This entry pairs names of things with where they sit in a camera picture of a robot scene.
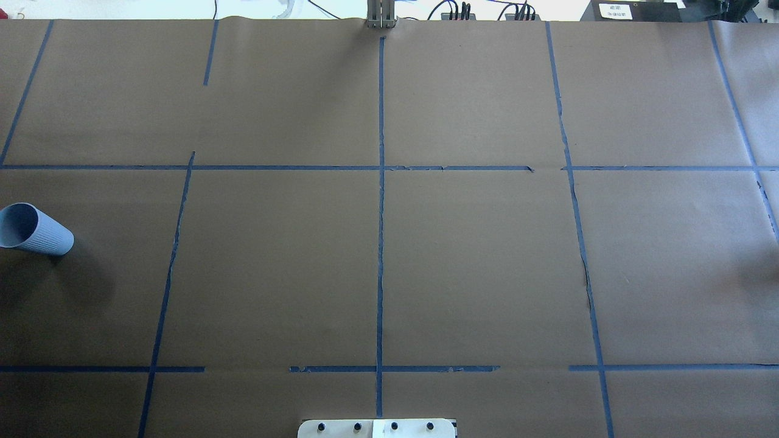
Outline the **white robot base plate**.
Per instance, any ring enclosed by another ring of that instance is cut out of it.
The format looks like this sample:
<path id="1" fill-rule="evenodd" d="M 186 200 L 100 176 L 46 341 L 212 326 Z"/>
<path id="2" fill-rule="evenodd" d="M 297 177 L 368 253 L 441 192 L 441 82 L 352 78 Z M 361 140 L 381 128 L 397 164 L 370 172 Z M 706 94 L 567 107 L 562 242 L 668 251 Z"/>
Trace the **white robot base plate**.
<path id="1" fill-rule="evenodd" d="M 455 420 L 311 419 L 301 422 L 298 437 L 457 437 Z"/>

